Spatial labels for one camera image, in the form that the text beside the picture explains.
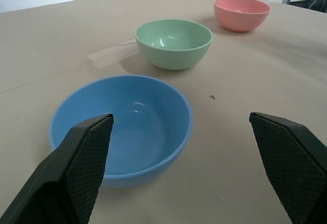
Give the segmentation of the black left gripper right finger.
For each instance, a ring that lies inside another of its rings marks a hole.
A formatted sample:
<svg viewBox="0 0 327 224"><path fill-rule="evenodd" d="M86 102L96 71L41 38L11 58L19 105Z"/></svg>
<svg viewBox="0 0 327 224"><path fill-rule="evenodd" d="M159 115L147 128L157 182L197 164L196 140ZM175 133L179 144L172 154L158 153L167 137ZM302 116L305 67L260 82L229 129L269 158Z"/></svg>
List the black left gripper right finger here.
<svg viewBox="0 0 327 224"><path fill-rule="evenodd" d="M249 117L270 184L292 223L326 223L326 146L304 125Z"/></svg>

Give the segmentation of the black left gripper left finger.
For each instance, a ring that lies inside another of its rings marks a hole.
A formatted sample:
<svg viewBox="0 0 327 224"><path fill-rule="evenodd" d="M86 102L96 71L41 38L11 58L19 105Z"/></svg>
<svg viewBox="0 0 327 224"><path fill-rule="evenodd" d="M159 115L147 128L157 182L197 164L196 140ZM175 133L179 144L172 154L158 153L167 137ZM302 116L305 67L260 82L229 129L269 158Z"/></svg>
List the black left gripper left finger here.
<svg viewBox="0 0 327 224"><path fill-rule="evenodd" d="M1 223L89 223L108 155L113 116L73 126L34 170Z"/></svg>

